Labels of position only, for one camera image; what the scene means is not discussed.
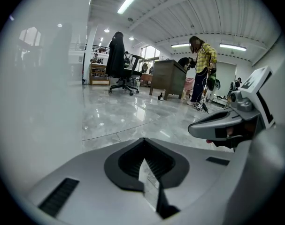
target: pillar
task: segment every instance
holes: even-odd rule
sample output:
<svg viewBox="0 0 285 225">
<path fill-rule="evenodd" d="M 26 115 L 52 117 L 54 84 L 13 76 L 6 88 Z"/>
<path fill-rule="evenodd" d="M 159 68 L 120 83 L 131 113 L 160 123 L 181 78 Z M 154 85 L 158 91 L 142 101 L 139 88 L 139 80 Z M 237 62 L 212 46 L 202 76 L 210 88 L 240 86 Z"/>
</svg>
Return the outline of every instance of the pillar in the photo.
<svg viewBox="0 0 285 225">
<path fill-rule="evenodd" d="M 86 47 L 86 52 L 85 52 L 85 61 L 84 61 L 84 79 L 86 79 L 85 84 L 89 83 L 89 65 L 90 65 L 90 59 L 91 59 L 91 51 L 92 51 L 92 46 L 96 34 L 98 23 L 92 24 L 89 36 L 88 36 L 88 41 L 87 41 L 87 47 Z"/>
</svg>

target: marble floor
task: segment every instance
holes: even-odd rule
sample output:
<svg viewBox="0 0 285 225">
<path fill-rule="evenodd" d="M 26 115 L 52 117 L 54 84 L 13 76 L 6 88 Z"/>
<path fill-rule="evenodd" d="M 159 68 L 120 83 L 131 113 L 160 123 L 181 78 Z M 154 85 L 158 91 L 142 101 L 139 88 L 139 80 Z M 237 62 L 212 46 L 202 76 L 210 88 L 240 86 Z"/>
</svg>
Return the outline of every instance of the marble floor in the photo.
<svg viewBox="0 0 285 225">
<path fill-rule="evenodd" d="M 157 138 L 184 146 L 232 150 L 216 147 L 204 139 L 192 137 L 188 126 L 206 116 L 186 104 L 176 95 L 159 101 L 160 90 L 149 95 L 149 88 L 140 87 L 139 94 L 115 89 L 111 94 L 107 86 L 83 86 L 82 151 L 90 151 L 140 137 Z M 209 113 L 222 109 L 207 103 Z"/>
</svg>

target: ceiling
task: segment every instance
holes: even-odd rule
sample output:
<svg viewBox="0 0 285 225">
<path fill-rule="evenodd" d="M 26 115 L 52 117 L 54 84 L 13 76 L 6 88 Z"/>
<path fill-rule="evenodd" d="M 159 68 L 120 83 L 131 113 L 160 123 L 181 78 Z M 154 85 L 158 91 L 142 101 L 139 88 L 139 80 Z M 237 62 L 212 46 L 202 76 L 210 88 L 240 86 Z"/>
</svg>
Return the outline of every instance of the ceiling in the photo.
<svg viewBox="0 0 285 225">
<path fill-rule="evenodd" d="M 90 21 L 111 24 L 168 57 L 190 53 L 189 47 L 173 49 L 171 45 L 198 36 L 216 49 L 219 61 L 254 65 L 281 33 L 260 0 L 135 0 L 120 15 L 117 11 L 124 1 L 92 0 Z M 220 48 L 220 43 L 247 50 Z"/>
<path fill-rule="evenodd" d="M 106 33 L 104 30 L 105 29 L 109 29 L 110 32 Z M 103 24 L 99 24 L 95 33 L 95 37 L 94 37 L 94 41 L 93 41 L 93 45 L 99 45 L 101 43 L 102 46 L 106 46 L 108 47 L 112 37 L 114 36 L 114 34 L 117 32 L 117 30 L 111 29 L 110 26 L 106 26 Z M 138 43 L 138 41 L 136 39 L 134 40 L 129 40 L 129 35 L 127 34 L 123 34 L 123 40 L 125 41 L 129 41 L 131 42 L 133 45 L 136 45 Z"/>
</svg>

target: dark jeans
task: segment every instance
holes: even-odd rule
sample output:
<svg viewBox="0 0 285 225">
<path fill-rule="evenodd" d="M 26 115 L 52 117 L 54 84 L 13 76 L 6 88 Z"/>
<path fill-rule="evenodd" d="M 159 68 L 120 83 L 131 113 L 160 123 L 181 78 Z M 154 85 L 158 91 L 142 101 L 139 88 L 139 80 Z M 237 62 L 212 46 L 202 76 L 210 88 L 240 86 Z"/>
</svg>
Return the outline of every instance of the dark jeans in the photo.
<svg viewBox="0 0 285 225">
<path fill-rule="evenodd" d="M 203 71 L 195 75 L 193 95 L 191 97 L 192 102 L 200 102 L 204 87 L 206 85 L 206 77 L 208 73 L 208 68 L 204 68 Z"/>
</svg>

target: plaid shirt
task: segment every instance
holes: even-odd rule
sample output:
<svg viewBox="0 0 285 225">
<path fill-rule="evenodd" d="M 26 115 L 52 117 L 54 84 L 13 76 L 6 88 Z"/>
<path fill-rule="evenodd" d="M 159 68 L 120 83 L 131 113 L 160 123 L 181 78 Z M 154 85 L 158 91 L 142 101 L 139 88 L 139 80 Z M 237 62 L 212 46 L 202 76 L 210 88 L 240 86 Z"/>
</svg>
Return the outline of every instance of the plaid shirt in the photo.
<svg viewBox="0 0 285 225">
<path fill-rule="evenodd" d="M 197 53 L 195 72 L 200 73 L 204 68 L 209 67 L 211 62 L 215 63 L 216 60 L 216 50 L 208 43 L 203 43 Z"/>
</svg>

